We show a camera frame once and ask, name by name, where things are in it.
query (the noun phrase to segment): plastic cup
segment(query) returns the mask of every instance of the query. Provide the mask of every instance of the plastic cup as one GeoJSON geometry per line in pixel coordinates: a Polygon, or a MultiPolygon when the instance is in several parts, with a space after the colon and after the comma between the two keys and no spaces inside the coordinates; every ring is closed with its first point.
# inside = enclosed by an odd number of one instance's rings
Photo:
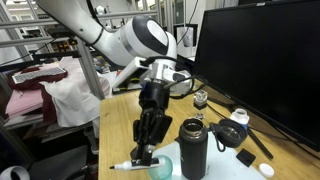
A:
{"type": "Polygon", "coordinates": [[[165,164],[163,166],[148,169],[148,174],[151,177],[151,179],[152,180],[171,180],[172,170],[173,170],[171,159],[165,155],[158,155],[158,156],[155,156],[154,158],[163,158],[165,160],[165,164]]]}

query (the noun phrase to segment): wooden desk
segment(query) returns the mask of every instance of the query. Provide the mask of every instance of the wooden desk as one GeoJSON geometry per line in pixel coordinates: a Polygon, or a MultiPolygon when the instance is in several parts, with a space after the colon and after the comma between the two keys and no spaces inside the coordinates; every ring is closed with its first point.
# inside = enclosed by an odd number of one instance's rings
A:
{"type": "MultiPolygon", "coordinates": [[[[99,147],[99,179],[149,179],[146,170],[139,171],[115,171],[109,167],[130,159],[130,151],[136,146],[133,141],[132,123],[138,119],[141,108],[138,105],[139,91],[131,92],[103,100],[101,103],[100,119],[100,147],[99,147]]],[[[218,112],[229,117],[230,113],[219,105],[210,103],[218,112]]],[[[193,116],[193,96],[183,100],[170,99],[169,108],[166,114],[173,118],[173,122],[166,134],[164,141],[157,146],[163,147],[174,141],[178,136],[178,129],[181,123],[188,117],[193,116]]],[[[217,123],[221,118],[207,108],[206,122],[217,123]]],[[[251,117],[249,125],[280,136],[269,124],[263,120],[251,117]]],[[[267,163],[275,170],[273,179],[320,179],[320,161],[310,156],[293,143],[271,139],[261,133],[255,132],[258,138],[274,155],[269,160],[257,147],[253,140],[248,137],[236,150],[247,149],[256,156],[252,166],[258,169],[260,163],[267,163]]]]}

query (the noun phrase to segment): small black square object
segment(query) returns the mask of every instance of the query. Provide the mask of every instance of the small black square object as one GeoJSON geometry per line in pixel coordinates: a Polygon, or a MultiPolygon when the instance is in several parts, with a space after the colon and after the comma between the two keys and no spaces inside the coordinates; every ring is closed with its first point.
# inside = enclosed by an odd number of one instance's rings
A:
{"type": "Polygon", "coordinates": [[[237,154],[237,159],[241,161],[244,165],[249,167],[252,162],[256,159],[256,156],[251,154],[249,151],[246,149],[242,149],[238,154],[237,154]]]}

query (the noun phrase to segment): bottle cap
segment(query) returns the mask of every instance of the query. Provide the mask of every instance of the bottle cap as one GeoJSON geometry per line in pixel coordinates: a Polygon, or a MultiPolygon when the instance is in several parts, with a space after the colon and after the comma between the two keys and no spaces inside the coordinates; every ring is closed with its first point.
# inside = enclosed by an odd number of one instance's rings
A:
{"type": "Polygon", "coordinates": [[[266,163],[261,163],[259,165],[259,171],[266,178],[271,178],[274,175],[273,168],[270,165],[266,164],[266,163]]]}

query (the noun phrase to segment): small bottle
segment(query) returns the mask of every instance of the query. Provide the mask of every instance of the small bottle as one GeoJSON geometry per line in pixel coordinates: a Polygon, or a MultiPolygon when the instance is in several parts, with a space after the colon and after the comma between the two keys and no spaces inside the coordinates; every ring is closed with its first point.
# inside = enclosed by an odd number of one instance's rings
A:
{"type": "Polygon", "coordinates": [[[193,106],[196,108],[195,118],[202,120],[205,118],[205,110],[207,107],[208,93],[204,90],[199,90],[195,93],[193,106]]]}

